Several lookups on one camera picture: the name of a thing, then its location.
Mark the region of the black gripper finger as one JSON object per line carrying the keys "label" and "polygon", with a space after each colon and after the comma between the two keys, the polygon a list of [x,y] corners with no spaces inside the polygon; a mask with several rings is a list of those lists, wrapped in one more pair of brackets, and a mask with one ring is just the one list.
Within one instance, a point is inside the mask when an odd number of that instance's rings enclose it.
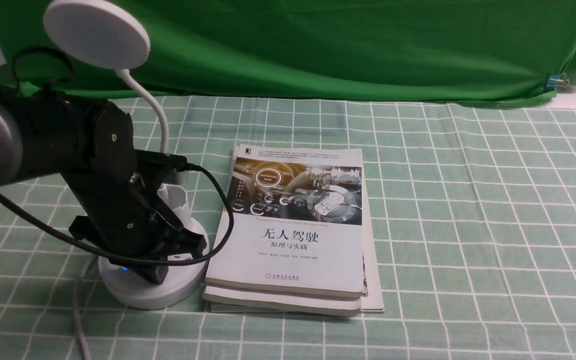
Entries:
{"label": "black gripper finger", "polygon": [[169,266],[167,265],[151,265],[151,264],[128,264],[126,266],[135,275],[142,278],[142,280],[153,285],[162,285],[169,274]]}

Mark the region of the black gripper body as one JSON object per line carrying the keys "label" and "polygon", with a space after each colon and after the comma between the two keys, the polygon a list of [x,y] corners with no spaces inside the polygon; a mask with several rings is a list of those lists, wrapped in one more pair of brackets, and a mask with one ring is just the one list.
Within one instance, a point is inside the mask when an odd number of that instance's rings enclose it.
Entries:
{"label": "black gripper body", "polygon": [[131,117],[108,100],[73,98],[66,104],[84,146],[80,159],[62,177],[86,212],[86,225],[92,227],[83,237],[127,258],[200,257],[207,240],[160,197],[165,183],[147,185],[137,173]]}

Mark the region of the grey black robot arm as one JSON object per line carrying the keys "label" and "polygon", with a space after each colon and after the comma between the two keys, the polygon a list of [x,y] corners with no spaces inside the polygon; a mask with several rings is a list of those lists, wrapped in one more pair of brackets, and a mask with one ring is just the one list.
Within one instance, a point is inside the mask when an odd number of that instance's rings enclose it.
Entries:
{"label": "grey black robot arm", "polygon": [[84,211],[68,234],[0,194],[0,204],[66,243],[160,285],[174,255],[194,265],[207,240],[160,197],[181,155],[137,150],[130,114],[109,100],[0,86],[0,187],[59,174]]}

